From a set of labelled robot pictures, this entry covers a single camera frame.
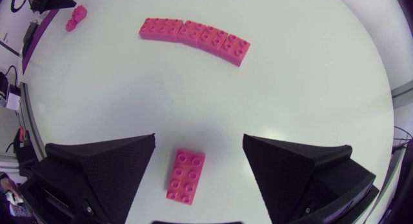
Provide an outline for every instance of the cable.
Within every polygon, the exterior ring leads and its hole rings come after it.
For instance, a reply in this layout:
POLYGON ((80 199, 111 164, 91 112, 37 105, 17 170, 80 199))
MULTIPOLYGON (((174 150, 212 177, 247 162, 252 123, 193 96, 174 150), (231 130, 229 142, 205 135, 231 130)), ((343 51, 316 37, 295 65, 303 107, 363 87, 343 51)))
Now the cable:
POLYGON ((26 1, 27 1, 27 0, 24 0, 23 3, 21 4, 21 6, 20 6, 19 8, 14 8, 15 0, 12 0, 12 5, 11 5, 11 7, 10 7, 11 10, 12 10, 12 12, 13 12, 13 13, 18 12, 18 11, 23 7, 23 5, 25 5, 26 1))
POLYGON ((6 153, 7 153, 8 149, 9 149, 12 145, 13 145, 13 143, 9 144, 9 146, 8 146, 7 149, 6 149, 6 153))
POLYGON ((412 140, 412 139, 403 139, 403 138, 398 138, 398 137, 395 137, 395 138, 393 138, 394 140, 405 140, 405 141, 409 141, 409 140, 412 140))
POLYGON ((407 132, 406 130, 403 130, 402 128, 397 127, 397 126, 394 126, 394 128, 398 128, 399 130, 401 130, 401 131, 403 131, 404 133, 408 134, 408 135, 413 139, 413 136, 412 136, 409 132, 407 132))
POLYGON ((15 66, 10 66, 9 68, 8 68, 8 70, 7 70, 7 72, 6 72, 6 74, 5 74, 5 76, 7 76, 7 74, 9 73, 9 71, 10 71, 10 69, 14 69, 14 72, 15 72, 15 77, 14 77, 14 86, 16 86, 17 87, 17 69, 15 68, 15 66))

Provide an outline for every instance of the black device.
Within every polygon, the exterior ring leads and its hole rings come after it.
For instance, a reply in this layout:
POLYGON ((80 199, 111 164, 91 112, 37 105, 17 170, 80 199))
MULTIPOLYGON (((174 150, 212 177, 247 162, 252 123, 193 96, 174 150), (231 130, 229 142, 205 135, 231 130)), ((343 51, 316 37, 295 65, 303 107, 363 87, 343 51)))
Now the black device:
POLYGON ((348 145, 244 135, 243 149, 273 223, 353 223, 379 192, 348 145))
POLYGON ((28 0, 30 7, 33 11, 39 11, 42 14, 44 11, 60 9, 60 8, 72 8, 76 6, 74 0, 28 0))
POLYGON ((20 191, 40 223, 125 223, 155 149, 155 135, 46 145, 20 191))
POLYGON ((27 28, 25 37, 23 38, 23 43, 24 43, 23 44, 23 50, 22 50, 23 57, 26 56, 28 47, 32 43, 33 35, 34 35, 35 31, 37 30, 37 27, 39 27, 39 24, 37 24, 36 22, 31 22, 29 27, 27 28))

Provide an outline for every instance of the white table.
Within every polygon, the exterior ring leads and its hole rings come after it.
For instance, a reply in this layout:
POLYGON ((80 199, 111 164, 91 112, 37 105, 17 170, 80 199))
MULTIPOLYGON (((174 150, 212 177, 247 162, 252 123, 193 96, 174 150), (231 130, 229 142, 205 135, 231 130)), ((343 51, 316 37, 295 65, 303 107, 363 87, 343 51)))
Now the white table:
POLYGON ((23 81, 44 143, 156 133, 126 223, 270 223, 244 133, 352 145, 352 159, 381 188, 390 89, 376 47, 340 0, 76 1, 87 18, 68 33, 72 9, 59 11, 23 81), (198 21, 252 44, 238 68, 186 45, 140 39, 146 17, 198 21), (192 206, 165 199, 178 147, 206 154, 192 206))

